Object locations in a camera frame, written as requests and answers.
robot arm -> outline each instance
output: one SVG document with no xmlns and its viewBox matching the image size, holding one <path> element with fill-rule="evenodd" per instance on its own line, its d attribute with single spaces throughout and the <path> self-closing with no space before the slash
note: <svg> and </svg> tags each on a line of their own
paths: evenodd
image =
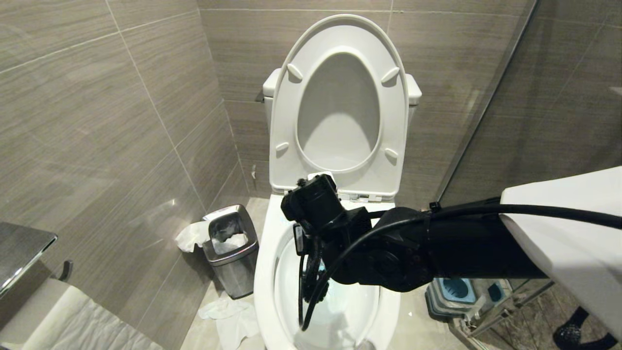
<svg viewBox="0 0 622 350">
<path fill-rule="evenodd" d="M 622 228 L 622 218 L 585 210 L 501 205 L 490 199 L 431 210 L 397 207 L 367 212 L 345 210 L 327 175 L 306 181 L 283 199 L 294 220 L 300 261 L 299 321 L 309 325 L 313 308 L 326 294 L 329 278 L 343 284 L 379 285 L 410 291 L 434 277 L 545 278 L 506 228 L 499 213 L 546 215 Z M 371 219 L 380 219 L 372 228 Z M 309 302 L 302 317 L 302 299 Z"/>
</svg>

toilet tank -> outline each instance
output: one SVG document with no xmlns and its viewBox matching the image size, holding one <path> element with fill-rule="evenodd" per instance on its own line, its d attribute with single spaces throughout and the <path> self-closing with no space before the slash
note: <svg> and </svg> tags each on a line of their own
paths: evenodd
<svg viewBox="0 0 622 350">
<path fill-rule="evenodd" d="M 272 119 L 272 102 L 274 100 L 274 92 L 276 90 L 276 83 L 279 80 L 280 68 L 272 71 L 268 79 L 263 85 L 264 95 L 264 108 L 266 109 L 266 120 L 268 123 L 268 132 L 270 132 L 271 119 Z M 421 97 L 421 89 L 417 85 L 415 78 L 410 74 L 406 74 L 406 84 L 408 88 L 408 125 L 410 125 L 412 116 L 419 104 L 419 98 Z"/>
</svg>

tiled floor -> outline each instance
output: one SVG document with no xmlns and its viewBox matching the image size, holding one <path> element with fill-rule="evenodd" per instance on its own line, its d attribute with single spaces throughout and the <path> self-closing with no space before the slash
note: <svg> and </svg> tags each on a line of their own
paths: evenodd
<svg viewBox="0 0 622 350">
<path fill-rule="evenodd" d="M 246 206 L 258 236 L 261 238 L 261 230 L 268 205 L 267 199 L 251 198 Z M 411 349 L 434 349 L 434 350 L 464 350 L 466 347 L 449 331 L 447 324 L 439 323 L 427 314 L 424 298 L 425 286 L 409 293 L 402 294 L 401 309 L 397 322 L 397 329 L 388 350 L 411 350 Z M 205 295 L 201 307 L 218 299 L 223 291 L 217 290 L 212 283 Z M 253 296 L 243 298 L 249 303 L 253 302 Z M 182 350 L 221 350 L 216 332 L 216 323 L 210 319 L 195 317 Z M 264 343 L 261 335 L 247 338 L 242 341 L 240 350 L 262 350 Z"/>
</svg>

trash can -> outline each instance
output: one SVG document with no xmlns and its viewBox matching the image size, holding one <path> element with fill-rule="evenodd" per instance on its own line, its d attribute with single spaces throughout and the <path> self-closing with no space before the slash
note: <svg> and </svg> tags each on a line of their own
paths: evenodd
<svg viewBox="0 0 622 350">
<path fill-rule="evenodd" d="M 231 299 L 252 294 L 259 242 L 246 208 L 241 204 L 225 207 L 208 214 L 206 219 L 210 221 L 210 241 L 203 244 L 203 251 L 216 277 Z M 241 247 L 218 253 L 214 244 L 226 243 L 236 234 L 244 234 L 248 241 Z"/>
</svg>

white toilet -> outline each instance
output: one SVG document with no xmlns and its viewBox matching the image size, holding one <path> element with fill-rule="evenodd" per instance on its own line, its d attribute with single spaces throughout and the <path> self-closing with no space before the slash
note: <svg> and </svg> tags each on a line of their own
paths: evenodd
<svg viewBox="0 0 622 350">
<path fill-rule="evenodd" d="M 254 300 L 269 350 L 384 350 L 400 294 L 378 286 L 329 283 L 309 328 L 298 326 L 298 264 L 284 191 L 330 171 L 346 209 L 394 207 L 407 128 L 421 91 L 380 27 L 349 14 L 325 18 L 295 43 L 263 86 L 270 129 L 270 197 Z"/>
</svg>

